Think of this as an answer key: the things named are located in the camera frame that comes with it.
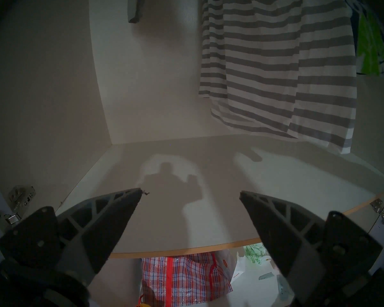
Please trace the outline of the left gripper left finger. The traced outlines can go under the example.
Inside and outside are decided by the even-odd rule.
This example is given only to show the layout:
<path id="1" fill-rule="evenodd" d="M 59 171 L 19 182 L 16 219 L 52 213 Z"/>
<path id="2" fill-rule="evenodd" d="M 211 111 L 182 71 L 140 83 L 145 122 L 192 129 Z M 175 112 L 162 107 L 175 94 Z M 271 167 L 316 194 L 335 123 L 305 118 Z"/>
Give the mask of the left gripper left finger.
<path id="1" fill-rule="evenodd" d="M 42 207 L 4 233 L 0 250 L 22 266 L 93 278 L 116 247 L 141 197 L 141 188 L 113 192 L 84 200 L 58 216 L 53 207 Z"/>

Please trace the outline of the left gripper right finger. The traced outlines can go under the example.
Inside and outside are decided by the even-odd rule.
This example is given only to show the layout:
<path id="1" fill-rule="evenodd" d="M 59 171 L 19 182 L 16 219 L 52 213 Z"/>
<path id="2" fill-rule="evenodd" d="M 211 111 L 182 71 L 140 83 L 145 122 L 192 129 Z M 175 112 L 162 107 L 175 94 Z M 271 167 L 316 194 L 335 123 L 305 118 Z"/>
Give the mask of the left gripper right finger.
<path id="1" fill-rule="evenodd" d="M 259 238 L 294 293 L 291 305 L 352 305 L 382 246 L 343 213 L 326 219 L 282 199 L 240 192 Z"/>

